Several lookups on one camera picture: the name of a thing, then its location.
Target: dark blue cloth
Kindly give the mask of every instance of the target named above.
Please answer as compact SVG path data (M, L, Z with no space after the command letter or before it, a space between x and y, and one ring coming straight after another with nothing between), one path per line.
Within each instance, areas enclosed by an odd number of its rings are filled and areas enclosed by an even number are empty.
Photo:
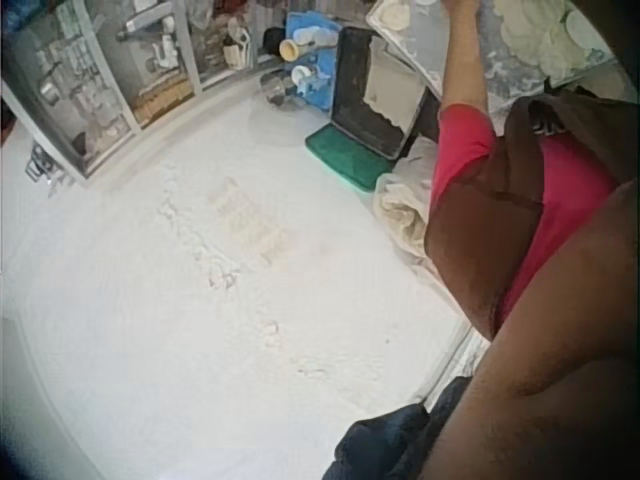
M471 381L455 378L431 414L409 405L349 428L323 480L415 480L442 428Z

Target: red shirt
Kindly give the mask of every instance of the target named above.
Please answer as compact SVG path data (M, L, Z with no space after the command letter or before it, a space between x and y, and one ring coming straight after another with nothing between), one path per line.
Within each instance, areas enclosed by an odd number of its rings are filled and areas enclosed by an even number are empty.
M570 133L540 136L544 155L544 209L529 252L503 299L501 325L522 292L545 262L613 192L613 180L590 158L591 153ZM482 161L496 141L485 114L467 105L452 105L440 115L438 161L431 206L447 186L475 161Z

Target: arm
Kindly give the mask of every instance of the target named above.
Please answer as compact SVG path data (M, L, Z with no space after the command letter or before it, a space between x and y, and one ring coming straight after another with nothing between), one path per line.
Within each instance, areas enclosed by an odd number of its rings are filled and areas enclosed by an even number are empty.
M476 13L479 0L443 0L451 19L442 107L465 104L487 113L487 86L480 57Z
M536 275L421 478L634 478L613 472L638 445L637 196L616 192Z

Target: hand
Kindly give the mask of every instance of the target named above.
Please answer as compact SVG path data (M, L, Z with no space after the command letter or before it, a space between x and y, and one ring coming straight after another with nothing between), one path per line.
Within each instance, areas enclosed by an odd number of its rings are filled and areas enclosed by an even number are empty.
M450 17L460 13L475 15L480 8L480 0L442 0L442 4Z

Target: brown apron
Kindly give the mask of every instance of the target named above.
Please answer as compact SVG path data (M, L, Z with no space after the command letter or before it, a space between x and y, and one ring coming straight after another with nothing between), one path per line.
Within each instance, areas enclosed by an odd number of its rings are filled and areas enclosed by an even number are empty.
M638 176L638 108L563 91L516 101L489 156L451 181L431 212L427 255L471 323L498 330L544 209L543 156L533 126L567 130L616 184Z

